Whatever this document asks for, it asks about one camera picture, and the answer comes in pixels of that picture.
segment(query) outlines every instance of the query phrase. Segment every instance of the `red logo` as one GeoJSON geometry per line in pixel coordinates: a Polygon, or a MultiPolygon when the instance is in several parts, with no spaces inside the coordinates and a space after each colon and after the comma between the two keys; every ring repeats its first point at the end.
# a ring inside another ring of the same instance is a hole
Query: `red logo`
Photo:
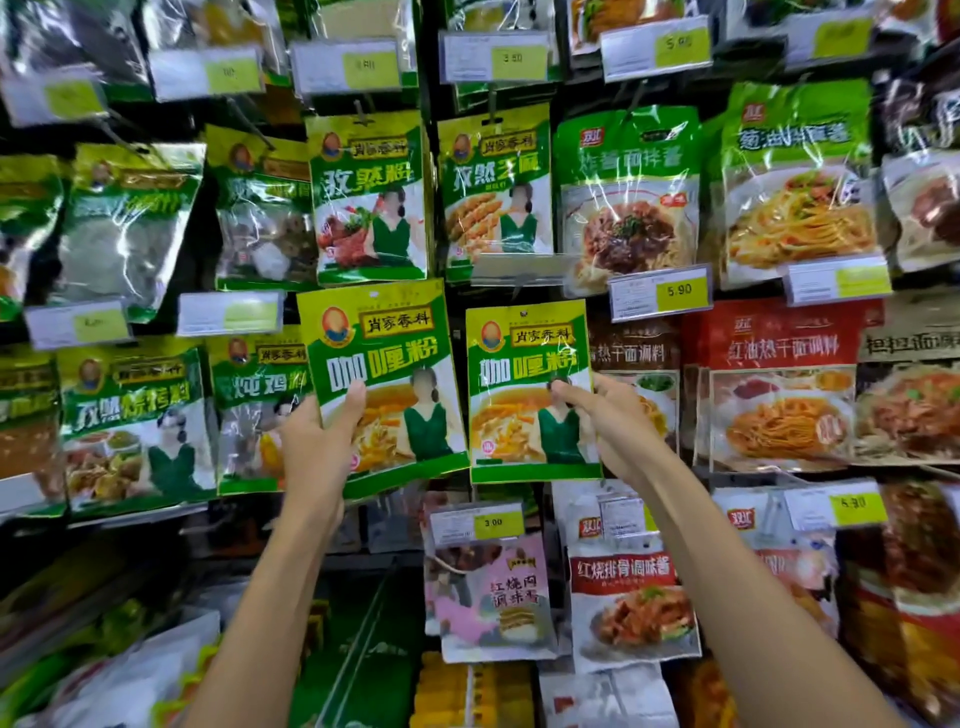
{"type": "Polygon", "coordinates": [[[599,516],[580,519],[580,538],[595,539],[600,535],[601,531],[603,531],[603,524],[599,516]]]}
{"type": "Polygon", "coordinates": [[[678,192],[675,195],[660,195],[661,207],[686,207],[686,193],[678,192]]]}
{"type": "Polygon", "coordinates": [[[752,531],[756,528],[755,508],[734,508],[727,511],[727,518],[738,531],[752,531]]]}
{"type": "Polygon", "coordinates": [[[767,115],[767,105],[766,104],[747,104],[743,108],[743,115],[741,119],[747,123],[756,123],[763,121],[767,115]]]}
{"type": "Polygon", "coordinates": [[[580,132],[580,147],[599,147],[603,144],[603,127],[584,129],[580,132]]]}

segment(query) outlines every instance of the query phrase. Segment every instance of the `hand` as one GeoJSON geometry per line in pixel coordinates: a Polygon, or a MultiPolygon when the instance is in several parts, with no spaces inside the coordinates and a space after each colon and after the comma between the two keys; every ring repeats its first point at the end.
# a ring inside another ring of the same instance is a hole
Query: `hand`
{"type": "Polygon", "coordinates": [[[367,405],[367,387],[350,383],[336,419],[320,424],[317,397],[310,395],[280,428],[286,498],[283,510],[309,520],[332,522],[344,517],[344,483],[350,474],[353,430],[367,405]]]}
{"type": "Polygon", "coordinates": [[[618,478],[630,482],[637,473],[638,457],[665,448],[663,438],[647,417],[633,386],[594,372],[593,387],[596,394],[559,379],[551,385],[567,404],[590,416],[603,464],[618,478]]]}

